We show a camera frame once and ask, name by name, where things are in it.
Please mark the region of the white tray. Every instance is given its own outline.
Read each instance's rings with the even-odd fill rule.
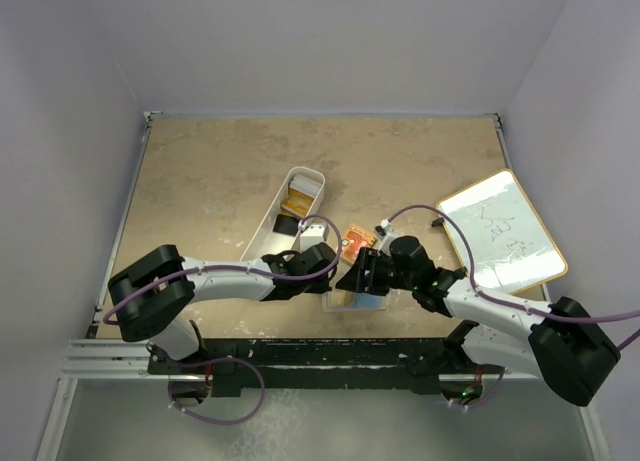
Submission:
[[[265,254],[277,254],[287,249],[296,249],[298,245],[297,236],[287,236],[286,234],[273,232],[276,217],[281,211],[280,204],[282,201],[287,199],[287,196],[289,196],[289,183],[291,182],[291,178],[296,174],[302,174],[303,176],[320,183],[320,192],[311,204],[308,214],[315,214],[318,212],[320,204],[324,199],[325,178],[323,174],[318,171],[314,171],[313,169],[305,168],[303,166],[296,166],[289,171],[289,174],[287,174],[287,177],[282,182],[278,193],[275,198],[273,198],[271,206],[269,206],[267,213],[264,215],[264,218],[262,218],[260,226],[253,235],[253,238],[251,238],[251,241],[247,245],[247,249],[245,249],[240,261],[259,258]]]

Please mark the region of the gray wall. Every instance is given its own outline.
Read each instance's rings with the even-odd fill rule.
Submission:
[[[84,334],[141,109],[84,0],[0,0],[0,457],[35,456]]]
[[[566,0],[92,0],[145,109],[495,112]]]
[[[638,309],[640,0],[569,0],[509,105],[518,173],[569,261],[552,284],[592,314]],[[606,325],[619,342],[638,321]],[[638,459],[640,342],[601,390],[616,459]]]

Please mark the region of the purple cable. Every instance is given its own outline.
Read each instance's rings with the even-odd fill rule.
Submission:
[[[437,213],[439,216],[444,218],[445,221],[447,221],[457,231],[458,235],[460,236],[460,239],[462,239],[462,243],[464,244],[465,249],[467,250],[467,254],[469,255],[469,282],[471,283],[471,287],[478,294],[478,296],[480,296],[483,299],[486,299],[487,301],[491,301],[492,303],[499,304],[500,306],[506,306],[508,308],[518,309],[520,311],[525,311],[525,312],[527,311],[524,308],[524,306],[521,306],[516,303],[512,303],[510,301],[504,301],[502,299],[495,298],[491,295],[485,294],[483,291],[479,289],[478,283],[476,283],[476,280],[475,280],[475,262],[473,259],[473,253],[471,252],[471,246],[469,245],[469,241],[467,240],[464,233],[460,229],[460,226],[458,226],[455,223],[455,221],[451,219],[449,215],[443,213],[437,208],[434,208],[433,206],[428,206],[426,204],[412,204],[411,206],[407,206],[405,208],[402,208],[398,212],[396,212],[393,216],[389,218],[389,222],[393,221],[395,218],[397,218],[399,215],[401,215],[405,211],[409,211],[410,209],[415,209],[415,208],[428,209],[429,211],[433,211],[434,213]],[[561,323],[569,323],[569,324],[614,323],[617,321],[625,321],[627,319],[640,317],[640,310],[630,311],[628,313],[614,314],[610,316],[599,316],[594,318],[569,318],[566,316],[558,316],[557,314],[546,313],[537,308],[529,308],[528,312],[537,314],[538,316],[542,316],[547,319],[551,319],[553,321],[558,321]],[[622,343],[620,343],[618,345],[618,349],[622,350],[626,348],[639,337],[640,337],[640,330],[636,331],[627,339],[625,339]]]
[[[260,407],[262,406],[262,403],[264,402],[264,398],[266,396],[266,387],[265,387],[265,384],[264,384],[264,378],[260,374],[260,371],[258,371],[258,368],[256,368],[253,364],[249,363],[248,361],[245,361],[244,359],[233,358],[233,357],[229,356],[227,358],[210,359],[208,361],[202,361],[200,363],[181,363],[180,361],[176,361],[175,359],[170,358],[169,355],[166,352],[164,352],[164,355],[167,357],[167,359],[169,361],[171,361],[173,364],[175,364],[176,366],[179,366],[181,368],[199,368],[199,367],[202,367],[202,366],[207,366],[209,364],[222,364],[222,363],[242,364],[243,366],[246,366],[251,371],[253,371],[255,373],[256,377],[258,378],[258,381],[260,382],[260,399],[258,400],[258,404],[256,404],[256,407],[253,408],[248,414],[245,414],[244,416],[242,416],[240,418],[228,419],[228,420],[227,419],[211,418],[209,416],[203,416],[202,414],[198,414],[198,413],[195,413],[193,411],[190,411],[190,410],[186,409],[184,406],[179,404],[178,401],[176,400],[175,396],[171,392],[171,383],[169,383],[168,386],[167,386],[167,393],[169,394],[169,401],[171,401],[171,406],[173,406],[178,411],[180,411],[180,412],[182,412],[182,413],[184,413],[184,414],[186,414],[188,416],[191,416],[192,418],[198,419],[200,421],[204,421],[205,423],[216,424],[216,425],[219,425],[219,426],[231,426],[233,424],[244,423],[248,419],[252,418],[260,410]]]
[[[320,276],[324,276],[325,274],[327,274],[328,272],[330,272],[333,268],[335,268],[338,265],[338,262],[340,261],[340,254],[342,254],[342,236],[340,235],[340,230],[338,229],[338,227],[335,225],[335,223],[333,221],[331,221],[329,218],[327,218],[326,216],[323,216],[321,214],[309,214],[307,216],[305,216],[304,218],[302,218],[300,220],[300,223],[304,223],[307,220],[311,219],[311,218],[318,218],[318,219],[322,219],[323,221],[326,221],[329,226],[331,226],[333,228],[333,231],[336,233],[336,236],[338,237],[338,250],[336,253],[336,257],[333,258],[333,260],[329,263],[329,265],[324,268],[321,269],[320,271],[318,271],[317,273],[312,273],[312,274],[305,274],[304,276],[287,276],[284,274],[277,274],[277,273],[272,273],[271,271],[264,271],[262,269],[257,269],[257,268],[251,268],[249,269],[250,273],[256,273],[256,274],[261,274],[263,276],[268,276],[270,278],[274,278],[274,279],[284,279],[287,281],[308,281],[310,279],[315,279],[315,278],[319,278]],[[190,274],[195,274],[199,271],[199,268],[190,268],[190,269],[183,269],[181,271],[176,271],[175,273],[171,273],[168,274],[167,276],[163,276],[162,278],[158,278],[155,281],[147,284],[146,286],[140,288],[139,290],[137,290],[134,293],[131,293],[129,296],[127,296],[126,298],[124,298],[122,301],[120,301],[118,304],[116,304],[113,308],[111,308],[109,311],[107,311],[107,313],[102,317],[102,322],[105,324],[110,324],[112,326],[117,326],[118,322],[117,321],[112,321],[111,317],[116,314],[118,311],[120,311],[122,308],[124,308],[126,305],[128,305],[131,301],[133,301],[134,299],[142,296],[143,294],[151,291],[152,289],[157,288],[158,286],[169,282],[173,279],[176,278],[180,278],[182,276],[188,276]],[[208,271],[216,271],[216,270],[225,270],[225,271],[247,271],[247,269],[243,266],[234,266],[231,264],[210,264],[208,266],[205,266],[204,268],[202,268],[202,271],[204,272],[208,272]]]

